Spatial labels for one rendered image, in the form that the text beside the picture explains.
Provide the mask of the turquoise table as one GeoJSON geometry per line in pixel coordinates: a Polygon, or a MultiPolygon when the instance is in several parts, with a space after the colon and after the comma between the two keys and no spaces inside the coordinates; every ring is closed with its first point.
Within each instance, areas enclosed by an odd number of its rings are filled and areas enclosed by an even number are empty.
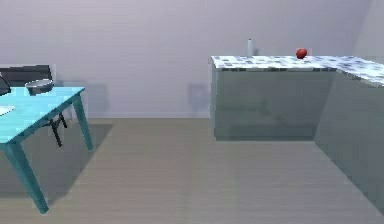
{"type": "Polygon", "coordinates": [[[12,87],[10,93],[0,97],[0,106],[14,107],[12,111],[0,116],[0,151],[4,152],[41,214],[45,214],[49,207],[21,143],[72,105],[87,148],[92,150],[81,98],[84,90],[84,87],[54,87],[49,92],[30,96],[25,87],[12,87]]]}

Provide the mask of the grey metal bowl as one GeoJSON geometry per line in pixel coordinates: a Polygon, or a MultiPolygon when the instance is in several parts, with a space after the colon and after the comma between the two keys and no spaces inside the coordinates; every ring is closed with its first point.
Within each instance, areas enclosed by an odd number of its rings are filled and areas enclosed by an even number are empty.
{"type": "Polygon", "coordinates": [[[49,92],[53,89],[54,83],[50,79],[34,80],[25,84],[30,96],[49,92]]]}

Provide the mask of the black chair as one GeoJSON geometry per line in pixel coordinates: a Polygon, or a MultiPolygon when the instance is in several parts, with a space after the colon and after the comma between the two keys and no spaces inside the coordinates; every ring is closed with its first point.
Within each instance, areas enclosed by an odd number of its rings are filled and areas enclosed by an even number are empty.
{"type": "MultiPolygon", "coordinates": [[[[24,87],[26,83],[31,81],[40,79],[53,79],[51,69],[48,65],[0,68],[0,75],[10,87],[24,87]]],[[[58,115],[57,119],[51,119],[47,123],[47,126],[52,128],[59,147],[62,146],[62,142],[58,134],[58,127],[60,124],[63,124],[64,127],[67,127],[62,113],[58,115]]]]}

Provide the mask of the grey kitchen counter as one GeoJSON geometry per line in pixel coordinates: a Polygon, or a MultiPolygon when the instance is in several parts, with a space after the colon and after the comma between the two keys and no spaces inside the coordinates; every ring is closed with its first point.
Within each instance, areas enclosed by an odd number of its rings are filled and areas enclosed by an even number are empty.
{"type": "Polygon", "coordinates": [[[354,56],[214,56],[219,141],[312,141],[384,215],[384,64],[354,56]]]}

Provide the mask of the black curved object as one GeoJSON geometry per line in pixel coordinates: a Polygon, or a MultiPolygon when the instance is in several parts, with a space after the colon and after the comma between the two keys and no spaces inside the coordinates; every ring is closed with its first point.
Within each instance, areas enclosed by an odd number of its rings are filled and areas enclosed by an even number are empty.
{"type": "Polygon", "coordinates": [[[0,96],[11,92],[11,88],[7,81],[0,75],[0,96]]]}

